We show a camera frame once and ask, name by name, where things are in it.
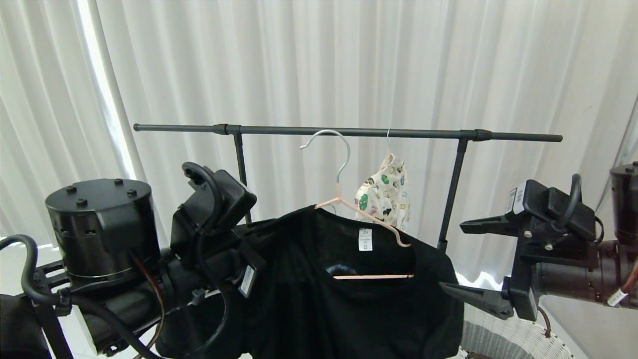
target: clothes rack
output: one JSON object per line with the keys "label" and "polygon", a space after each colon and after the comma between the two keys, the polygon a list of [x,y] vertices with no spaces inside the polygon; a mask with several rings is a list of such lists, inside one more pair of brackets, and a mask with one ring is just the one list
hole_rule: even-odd
{"label": "clothes rack", "polygon": [[[335,130],[349,137],[397,137],[412,139],[455,139],[458,140],[456,159],[452,170],[450,189],[445,202],[445,211],[441,221],[441,229],[438,238],[438,249],[445,253],[447,249],[447,229],[450,225],[452,207],[456,190],[459,186],[463,159],[468,148],[468,142],[480,142],[489,140],[507,141],[537,141],[537,142],[561,142],[563,136],[549,134],[520,134],[512,132],[492,132],[488,130],[409,130],[387,128],[336,128],[336,127],[289,127],[289,126],[242,126],[221,123],[217,125],[143,125],[135,123],[135,131],[162,131],[162,132],[212,132],[218,135],[232,135],[235,140],[235,153],[239,166],[239,179],[246,186],[246,163],[244,161],[244,149],[242,135],[313,135],[319,130]],[[246,215],[246,222],[252,221],[250,213]]]}

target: black shirt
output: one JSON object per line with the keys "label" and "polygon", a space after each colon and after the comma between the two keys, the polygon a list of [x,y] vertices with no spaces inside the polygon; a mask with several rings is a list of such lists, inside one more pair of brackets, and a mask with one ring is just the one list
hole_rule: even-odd
{"label": "black shirt", "polygon": [[[370,251],[359,250],[362,228],[372,229]],[[243,300],[243,318],[235,319],[243,322],[243,351],[254,359],[438,359],[457,353],[463,303],[439,286],[457,283],[450,259],[439,250],[405,233],[402,240],[412,246],[400,247],[380,225],[314,206],[253,232],[274,235],[263,253],[268,265]],[[414,277],[333,277],[406,273]]]}

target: white wicker basket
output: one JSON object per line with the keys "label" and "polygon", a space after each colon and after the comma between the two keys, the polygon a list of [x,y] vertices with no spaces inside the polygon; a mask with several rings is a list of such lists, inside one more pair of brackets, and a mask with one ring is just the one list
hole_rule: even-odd
{"label": "white wicker basket", "polygon": [[459,354],[478,353],[493,359],[572,359],[565,343],[555,334],[545,337],[545,328],[514,316],[501,320],[471,305],[465,305],[463,339]]}

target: cartoon print fabric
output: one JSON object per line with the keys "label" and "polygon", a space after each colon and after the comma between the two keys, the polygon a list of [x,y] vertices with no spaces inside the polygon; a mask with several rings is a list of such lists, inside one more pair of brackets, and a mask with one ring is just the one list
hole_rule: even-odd
{"label": "cartoon print fabric", "polygon": [[[405,231],[410,220],[408,173],[405,164],[388,154],[379,171],[369,177],[357,191],[355,204],[360,210]],[[355,220],[372,222],[361,214]]]}

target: white curtain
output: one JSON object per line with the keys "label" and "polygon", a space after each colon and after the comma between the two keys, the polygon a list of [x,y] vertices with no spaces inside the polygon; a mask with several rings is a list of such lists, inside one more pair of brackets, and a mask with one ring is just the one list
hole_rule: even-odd
{"label": "white curtain", "polygon": [[[575,172],[585,203],[605,218],[609,168],[638,157],[633,0],[5,1],[0,10],[10,49],[0,55],[6,233],[48,234],[43,200],[61,186],[129,176],[151,184],[166,235],[191,193],[183,162],[238,174],[229,136],[133,133],[133,123],[564,135],[558,144],[468,146],[448,253],[470,281],[482,271],[500,281],[514,239],[463,235],[458,223],[502,214],[509,190],[528,178],[567,191]],[[88,61],[91,53],[99,61]],[[255,220],[334,195],[345,150],[323,137],[302,152],[307,139],[244,136]],[[388,149],[385,139],[349,142],[341,182],[343,195],[354,197]],[[410,172],[407,232],[434,245],[456,142],[391,139],[390,148]],[[609,216],[605,224],[611,237]],[[545,305],[592,358],[637,349],[629,335],[638,332],[636,311],[559,298]]]}
{"label": "white curtain", "polygon": [[0,236],[55,243],[46,196],[77,181],[128,177],[74,9],[0,1]]}

